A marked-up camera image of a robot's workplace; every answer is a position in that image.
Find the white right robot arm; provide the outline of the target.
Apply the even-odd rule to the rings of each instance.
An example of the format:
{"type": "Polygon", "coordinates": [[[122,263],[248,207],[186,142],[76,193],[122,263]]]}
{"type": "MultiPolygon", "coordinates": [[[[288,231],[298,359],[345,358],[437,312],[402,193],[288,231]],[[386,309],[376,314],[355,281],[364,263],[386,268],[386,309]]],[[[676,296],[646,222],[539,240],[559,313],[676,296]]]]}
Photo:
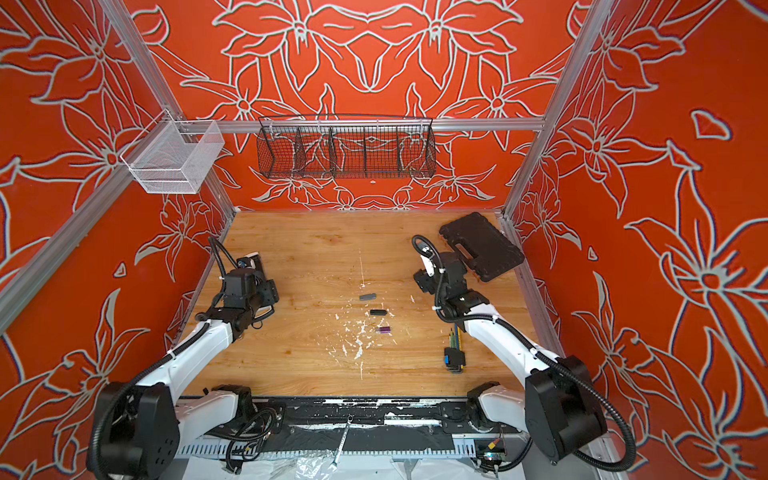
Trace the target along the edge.
{"type": "Polygon", "coordinates": [[[411,245],[424,264],[414,279],[432,295],[437,317],[485,345],[524,388],[522,395],[500,385],[481,390],[477,402],[484,418],[527,433],[530,443],[553,464],[573,455],[597,470],[628,470],[637,458],[635,436],[619,410],[595,388],[586,365],[540,346],[486,297],[469,289],[466,269],[456,253],[439,252],[422,235],[413,236],[411,245]],[[624,441],[624,454],[615,461],[583,450],[606,434],[609,420],[624,441]]]}

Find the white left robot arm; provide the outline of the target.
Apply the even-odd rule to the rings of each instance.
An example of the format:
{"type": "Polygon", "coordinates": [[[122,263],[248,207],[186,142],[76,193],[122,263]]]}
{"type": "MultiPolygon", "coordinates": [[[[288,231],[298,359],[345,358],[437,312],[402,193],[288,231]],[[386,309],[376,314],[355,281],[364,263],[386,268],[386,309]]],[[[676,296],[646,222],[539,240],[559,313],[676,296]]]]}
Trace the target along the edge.
{"type": "Polygon", "coordinates": [[[215,237],[209,245],[221,288],[197,314],[192,333],[97,398],[87,468],[98,479],[158,479],[180,450],[203,436],[226,441],[225,465],[237,472],[259,456],[278,422],[274,408],[254,405],[246,386],[221,385],[188,403],[179,401],[213,359],[274,314],[279,300],[259,254],[234,258],[215,237]]]}

